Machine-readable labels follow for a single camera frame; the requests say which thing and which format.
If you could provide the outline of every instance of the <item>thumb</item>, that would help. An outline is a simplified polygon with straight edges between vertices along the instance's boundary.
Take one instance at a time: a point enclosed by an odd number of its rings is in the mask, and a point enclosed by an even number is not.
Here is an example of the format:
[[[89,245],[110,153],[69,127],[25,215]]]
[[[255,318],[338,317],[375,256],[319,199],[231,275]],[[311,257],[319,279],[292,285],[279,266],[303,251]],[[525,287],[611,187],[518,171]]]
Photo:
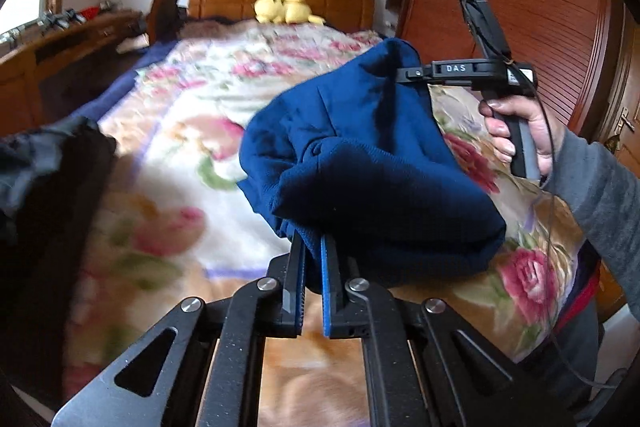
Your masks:
[[[500,114],[514,114],[527,121],[537,120],[540,116],[540,106],[538,102],[526,96],[507,96],[500,100],[488,100],[487,104]]]

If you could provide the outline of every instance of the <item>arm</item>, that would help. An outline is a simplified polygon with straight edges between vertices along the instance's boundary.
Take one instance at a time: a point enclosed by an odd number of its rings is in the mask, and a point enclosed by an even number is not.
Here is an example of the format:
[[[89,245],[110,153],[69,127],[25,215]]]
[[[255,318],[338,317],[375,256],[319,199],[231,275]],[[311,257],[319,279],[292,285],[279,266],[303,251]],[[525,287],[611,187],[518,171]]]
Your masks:
[[[556,170],[543,188],[551,183],[640,319],[640,180],[599,143],[566,131]]]
[[[529,121],[540,172],[549,176],[543,188],[551,190],[555,184],[556,194],[569,205],[584,235],[625,291],[634,317],[640,320],[640,180],[602,145],[588,144],[548,114],[556,150],[556,170],[551,172],[551,145],[540,106],[522,96],[489,104],[491,108],[482,102],[479,110],[498,158],[510,162],[515,149],[507,127],[492,118],[492,109]]]

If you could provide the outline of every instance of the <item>finger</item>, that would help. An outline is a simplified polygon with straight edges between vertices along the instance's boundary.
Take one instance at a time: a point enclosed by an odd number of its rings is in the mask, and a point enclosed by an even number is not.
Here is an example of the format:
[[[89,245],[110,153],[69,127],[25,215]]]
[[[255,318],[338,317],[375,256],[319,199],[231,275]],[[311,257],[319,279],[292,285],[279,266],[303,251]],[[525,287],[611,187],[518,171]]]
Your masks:
[[[507,165],[511,163],[511,156],[503,154],[497,149],[494,150],[494,153],[495,153],[495,157],[498,158],[498,160],[500,160],[502,163],[506,163]]]
[[[485,117],[492,117],[494,115],[494,110],[489,107],[484,100],[478,105],[478,112]]]
[[[500,114],[515,114],[529,121],[535,120],[542,113],[536,100],[520,95],[488,100],[487,104]]]
[[[489,131],[489,134],[492,136],[499,136],[503,138],[511,136],[509,127],[502,120],[498,120],[497,118],[485,118],[484,124],[487,131]]]
[[[503,154],[513,156],[516,153],[516,148],[511,140],[506,138],[494,138],[494,147]]]

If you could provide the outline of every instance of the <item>yellow plush toy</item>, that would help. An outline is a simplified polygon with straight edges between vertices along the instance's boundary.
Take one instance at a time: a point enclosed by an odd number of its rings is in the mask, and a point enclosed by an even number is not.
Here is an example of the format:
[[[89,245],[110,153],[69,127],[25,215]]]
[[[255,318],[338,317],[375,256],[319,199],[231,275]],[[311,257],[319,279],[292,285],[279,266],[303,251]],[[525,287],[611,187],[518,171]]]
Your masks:
[[[324,24],[324,19],[311,14],[311,8],[305,0],[257,0],[254,3],[255,18],[258,22],[295,24],[311,22]]]

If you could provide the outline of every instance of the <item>gray sleeve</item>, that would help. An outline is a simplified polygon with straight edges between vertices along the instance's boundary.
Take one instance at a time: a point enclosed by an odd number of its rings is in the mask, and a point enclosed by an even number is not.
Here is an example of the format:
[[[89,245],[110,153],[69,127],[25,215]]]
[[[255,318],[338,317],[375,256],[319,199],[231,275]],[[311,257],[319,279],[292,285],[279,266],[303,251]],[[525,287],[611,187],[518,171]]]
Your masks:
[[[570,131],[557,160],[543,188],[555,183],[640,320],[640,180],[601,144],[588,144]]]

